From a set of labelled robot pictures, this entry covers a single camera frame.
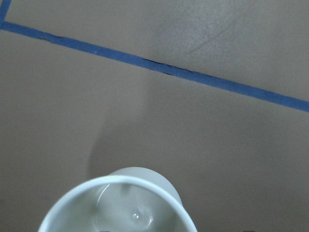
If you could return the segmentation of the white smiley mug black handle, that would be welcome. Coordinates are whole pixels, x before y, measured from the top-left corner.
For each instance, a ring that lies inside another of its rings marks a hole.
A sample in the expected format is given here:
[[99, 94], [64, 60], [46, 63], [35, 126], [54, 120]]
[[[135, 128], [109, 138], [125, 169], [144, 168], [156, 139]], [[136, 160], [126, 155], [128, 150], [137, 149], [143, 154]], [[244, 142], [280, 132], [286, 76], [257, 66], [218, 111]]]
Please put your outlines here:
[[63, 195], [41, 232], [195, 232], [175, 187], [161, 174], [127, 167]]

